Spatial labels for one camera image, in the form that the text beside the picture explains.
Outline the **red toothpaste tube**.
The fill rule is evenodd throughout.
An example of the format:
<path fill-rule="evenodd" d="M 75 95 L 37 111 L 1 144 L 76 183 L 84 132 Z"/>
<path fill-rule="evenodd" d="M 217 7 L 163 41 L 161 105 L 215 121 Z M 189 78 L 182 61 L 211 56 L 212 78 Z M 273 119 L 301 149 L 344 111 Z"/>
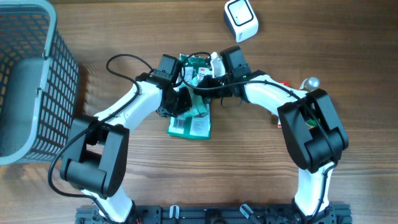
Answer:
<path fill-rule="evenodd" d="M 288 81 L 279 81 L 280 84 L 283 84 L 284 86 L 289 87 L 289 82 Z"/>

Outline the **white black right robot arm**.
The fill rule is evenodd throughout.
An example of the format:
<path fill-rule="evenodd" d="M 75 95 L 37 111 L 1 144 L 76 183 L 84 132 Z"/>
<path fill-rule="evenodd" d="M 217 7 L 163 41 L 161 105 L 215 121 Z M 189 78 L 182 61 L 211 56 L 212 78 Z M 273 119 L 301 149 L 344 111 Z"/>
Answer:
<path fill-rule="evenodd" d="M 348 147 L 348 136 L 325 90 L 295 90 L 257 70 L 238 78 L 232 72 L 205 76 L 193 91 L 204 98 L 239 97 L 274 113 L 298 167 L 294 212 L 302 223 L 316 223 L 330 214 L 330 177 Z"/>

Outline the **green 3M gloves packet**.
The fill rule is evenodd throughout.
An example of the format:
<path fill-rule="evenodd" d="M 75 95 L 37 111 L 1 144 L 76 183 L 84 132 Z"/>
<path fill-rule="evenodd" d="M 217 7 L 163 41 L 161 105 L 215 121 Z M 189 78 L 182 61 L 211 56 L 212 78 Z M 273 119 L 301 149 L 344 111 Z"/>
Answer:
<path fill-rule="evenodd" d="M 192 56 L 185 62 L 185 81 L 191 86 L 197 86 L 204 76 L 212 75 L 210 63 L 203 57 Z M 211 116 L 210 99 L 203 98 L 208 112 L 194 117 L 185 117 L 181 114 L 177 118 L 171 118 L 167 134 L 185 139 L 210 139 Z"/>

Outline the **green lid jar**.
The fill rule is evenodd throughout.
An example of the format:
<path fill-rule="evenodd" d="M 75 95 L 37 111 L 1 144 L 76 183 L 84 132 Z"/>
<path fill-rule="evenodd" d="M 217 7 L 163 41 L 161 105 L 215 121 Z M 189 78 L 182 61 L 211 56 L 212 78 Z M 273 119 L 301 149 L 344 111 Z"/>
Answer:
<path fill-rule="evenodd" d="M 307 120 L 306 125 L 308 126 L 309 129 L 312 129 L 312 128 L 315 128 L 318 126 L 318 124 L 312 119 Z"/>

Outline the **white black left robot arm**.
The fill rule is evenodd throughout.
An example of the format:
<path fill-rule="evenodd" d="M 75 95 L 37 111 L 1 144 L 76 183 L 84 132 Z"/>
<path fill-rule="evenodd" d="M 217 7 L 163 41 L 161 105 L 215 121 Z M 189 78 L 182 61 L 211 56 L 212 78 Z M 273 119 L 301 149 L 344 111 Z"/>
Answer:
<path fill-rule="evenodd" d="M 154 70 L 133 79 L 132 88 L 108 109 L 74 119 L 60 154 L 60 178 L 93 201 L 106 223 L 138 223 L 136 206 L 121 184 L 130 134 L 149 114 L 177 116 L 191 107 L 189 91 L 176 91 L 179 72 Z"/>

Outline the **light green wipes pack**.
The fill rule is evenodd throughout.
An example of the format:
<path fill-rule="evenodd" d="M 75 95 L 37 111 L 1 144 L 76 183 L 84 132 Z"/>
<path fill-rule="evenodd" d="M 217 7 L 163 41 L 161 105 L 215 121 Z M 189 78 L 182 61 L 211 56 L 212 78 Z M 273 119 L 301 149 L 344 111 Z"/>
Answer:
<path fill-rule="evenodd" d="M 194 117 L 198 116 L 199 114 L 202 113 L 207 113 L 208 110 L 203 103 L 203 98 L 200 95 L 196 95 L 193 91 L 193 88 L 188 87 L 189 93 L 190 93 L 190 98 L 192 101 L 192 107 L 184 113 L 185 117 Z"/>

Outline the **yellow Vim liquid bottle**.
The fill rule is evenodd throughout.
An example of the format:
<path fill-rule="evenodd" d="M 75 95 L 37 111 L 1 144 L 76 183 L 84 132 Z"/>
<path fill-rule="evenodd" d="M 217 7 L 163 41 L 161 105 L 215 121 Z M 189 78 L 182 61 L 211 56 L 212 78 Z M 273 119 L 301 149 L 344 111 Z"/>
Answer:
<path fill-rule="evenodd" d="M 320 80 L 317 77 L 306 78 L 299 88 L 299 90 L 311 92 L 320 86 Z"/>

